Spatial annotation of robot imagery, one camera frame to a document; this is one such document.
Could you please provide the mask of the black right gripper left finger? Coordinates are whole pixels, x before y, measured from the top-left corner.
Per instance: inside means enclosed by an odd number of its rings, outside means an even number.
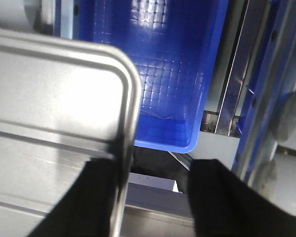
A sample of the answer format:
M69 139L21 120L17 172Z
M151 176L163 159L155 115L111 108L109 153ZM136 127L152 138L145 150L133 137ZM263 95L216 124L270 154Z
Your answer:
M125 201L122 161L93 158L29 236L118 237Z

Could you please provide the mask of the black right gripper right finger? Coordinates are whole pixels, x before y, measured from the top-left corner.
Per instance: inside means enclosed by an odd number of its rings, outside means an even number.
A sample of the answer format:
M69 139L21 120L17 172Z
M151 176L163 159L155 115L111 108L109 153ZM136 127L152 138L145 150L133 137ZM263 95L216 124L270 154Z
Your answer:
M296 217L257 194L217 159L193 160L188 199L197 237L296 237Z

